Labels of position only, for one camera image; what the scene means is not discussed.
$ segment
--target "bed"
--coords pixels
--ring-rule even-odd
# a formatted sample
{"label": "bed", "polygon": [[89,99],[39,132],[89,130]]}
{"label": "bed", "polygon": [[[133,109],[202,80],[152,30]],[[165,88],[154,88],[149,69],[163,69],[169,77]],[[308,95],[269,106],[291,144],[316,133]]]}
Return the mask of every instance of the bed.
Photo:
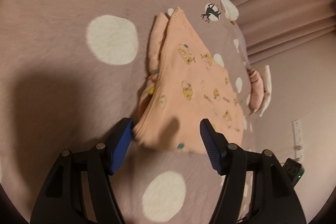
{"label": "bed", "polygon": [[[245,115],[242,147],[254,150],[244,37],[224,0],[0,0],[0,182],[26,220],[64,149],[88,150],[122,117],[136,122],[147,44],[160,12],[179,6],[225,66]],[[209,5],[220,15],[202,19]],[[86,174],[88,217],[95,220]],[[223,178],[207,155],[132,142],[110,179],[127,224],[208,223]],[[241,216],[248,212],[247,175]]]}

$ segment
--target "metal screw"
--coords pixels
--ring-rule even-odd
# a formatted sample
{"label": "metal screw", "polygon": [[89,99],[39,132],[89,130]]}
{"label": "metal screw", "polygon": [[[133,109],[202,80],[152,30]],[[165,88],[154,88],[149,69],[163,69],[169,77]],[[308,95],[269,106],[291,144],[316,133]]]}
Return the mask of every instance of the metal screw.
{"label": "metal screw", "polygon": [[267,157],[272,157],[272,156],[273,156],[272,151],[270,151],[270,150],[268,150],[268,149],[266,149],[266,150],[264,151],[264,154],[265,154]]}
{"label": "metal screw", "polygon": [[96,148],[97,148],[98,150],[102,150],[102,149],[105,148],[105,144],[104,144],[104,143],[97,143],[97,144],[96,144]]}
{"label": "metal screw", "polygon": [[70,155],[70,151],[69,150],[63,150],[62,151],[62,156],[63,157],[66,157],[66,156],[69,156]]}
{"label": "metal screw", "polygon": [[236,150],[238,148],[238,146],[234,143],[229,143],[227,145],[227,148],[230,149],[230,150]]}

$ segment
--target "power strip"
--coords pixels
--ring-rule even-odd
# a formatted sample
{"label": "power strip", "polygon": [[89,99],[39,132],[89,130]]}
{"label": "power strip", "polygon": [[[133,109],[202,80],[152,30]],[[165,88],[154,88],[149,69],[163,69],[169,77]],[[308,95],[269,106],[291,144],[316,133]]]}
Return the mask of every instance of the power strip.
{"label": "power strip", "polygon": [[298,119],[293,121],[292,126],[294,132],[295,161],[302,163],[304,160],[304,153],[303,153],[303,136],[300,120]]}

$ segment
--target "beige wall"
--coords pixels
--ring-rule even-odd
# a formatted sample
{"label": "beige wall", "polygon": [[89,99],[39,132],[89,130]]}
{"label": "beige wall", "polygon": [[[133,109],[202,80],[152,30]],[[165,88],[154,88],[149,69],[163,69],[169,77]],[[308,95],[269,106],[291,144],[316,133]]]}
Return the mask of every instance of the beige wall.
{"label": "beige wall", "polygon": [[265,64],[270,66],[273,94],[269,108],[254,126],[257,150],[272,150],[280,162],[294,158],[291,122],[301,119],[305,174],[296,192],[310,221],[336,185],[336,34],[253,66]]}

